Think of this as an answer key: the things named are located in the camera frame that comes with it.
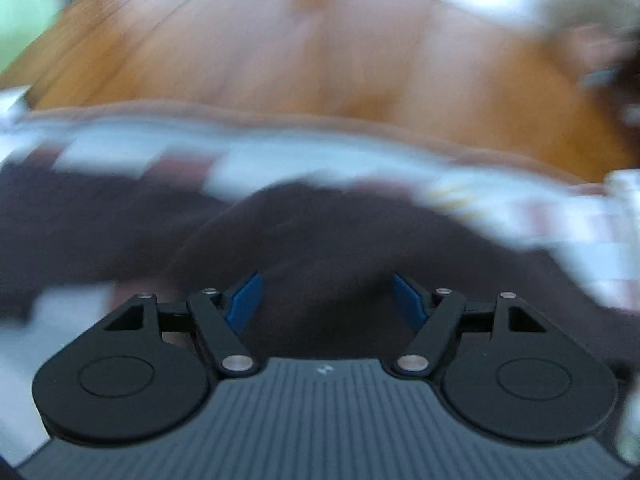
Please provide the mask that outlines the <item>dark brown knit sweater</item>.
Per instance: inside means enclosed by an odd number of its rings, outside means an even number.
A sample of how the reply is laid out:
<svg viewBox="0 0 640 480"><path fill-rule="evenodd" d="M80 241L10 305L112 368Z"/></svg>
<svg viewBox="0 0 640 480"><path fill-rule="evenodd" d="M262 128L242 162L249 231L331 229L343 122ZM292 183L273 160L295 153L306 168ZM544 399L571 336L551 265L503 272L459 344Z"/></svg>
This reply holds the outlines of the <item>dark brown knit sweater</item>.
<svg viewBox="0 0 640 480"><path fill-rule="evenodd" d="M293 183L236 204L150 180L1 171L1 290L147 281L178 297L257 272L255 356L394 356L409 341L394 273L489 301L516 292L595 356L639 364L639 320L599 306L542 250L514 252L398 198Z"/></svg>

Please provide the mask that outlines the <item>checkered plaid blanket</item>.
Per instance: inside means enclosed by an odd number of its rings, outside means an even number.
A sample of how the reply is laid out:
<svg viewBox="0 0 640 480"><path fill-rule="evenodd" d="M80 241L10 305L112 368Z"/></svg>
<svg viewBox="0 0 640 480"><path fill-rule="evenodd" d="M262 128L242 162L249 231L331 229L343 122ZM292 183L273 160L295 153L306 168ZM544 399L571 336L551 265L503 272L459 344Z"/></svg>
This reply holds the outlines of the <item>checkered plaid blanket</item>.
<svg viewBox="0 0 640 480"><path fill-rule="evenodd" d="M322 118L176 102L32 112L1 96L1 171L150 180L236 204L301 183L398 198L491 243L546 252L639 319L637 174L585 185L511 157L416 148ZM392 278L387 284L393 312ZM394 356L260 358L215 376L178 297L147 281L1 291L6 479L625 479L639 364L610 365L516 292L466 299L427 377Z"/></svg>

